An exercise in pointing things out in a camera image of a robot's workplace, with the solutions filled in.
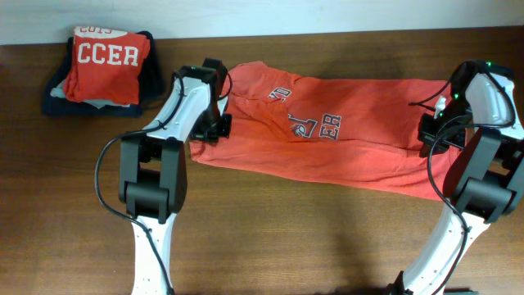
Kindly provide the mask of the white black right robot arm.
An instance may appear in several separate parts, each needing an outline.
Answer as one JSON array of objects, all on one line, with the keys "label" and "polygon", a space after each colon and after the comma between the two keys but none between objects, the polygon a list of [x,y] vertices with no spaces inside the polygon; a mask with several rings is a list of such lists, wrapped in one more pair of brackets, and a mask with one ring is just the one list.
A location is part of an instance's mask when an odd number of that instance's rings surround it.
[{"label": "white black right robot arm", "polygon": [[473,242],[523,196],[523,127],[513,99],[513,72],[491,61],[462,62],[440,100],[418,125],[432,188],[444,203],[418,258],[385,292],[445,294]]}]

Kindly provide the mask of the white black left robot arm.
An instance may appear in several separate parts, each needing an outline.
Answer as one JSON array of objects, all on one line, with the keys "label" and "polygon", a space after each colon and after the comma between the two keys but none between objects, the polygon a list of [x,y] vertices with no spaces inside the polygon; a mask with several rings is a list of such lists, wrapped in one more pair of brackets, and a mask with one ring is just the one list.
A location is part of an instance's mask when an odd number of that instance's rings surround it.
[{"label": "white black left robot arm", "polygon": [[174,221],[187,195],[185,143],[217,143],[230,134],[226,113],[233,82],[222,61],[183,66],[155,119],[120,144],[119,199],[134,235],[133,295],[171,294],[169,274]]}]

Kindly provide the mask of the red McKinney Boyd t-shirt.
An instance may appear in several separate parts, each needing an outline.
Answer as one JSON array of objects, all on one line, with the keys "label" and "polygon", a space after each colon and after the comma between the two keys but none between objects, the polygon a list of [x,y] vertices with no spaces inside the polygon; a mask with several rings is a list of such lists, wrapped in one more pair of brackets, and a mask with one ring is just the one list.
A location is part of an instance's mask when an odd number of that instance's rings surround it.
[{"label": "red McKinney Boyd t-shirt", "polygon": [[228,138],[190,143],[201,164],[434,200],[419,152],[423,109],[442,82],[318,79],[261,61],[230,72]]}]

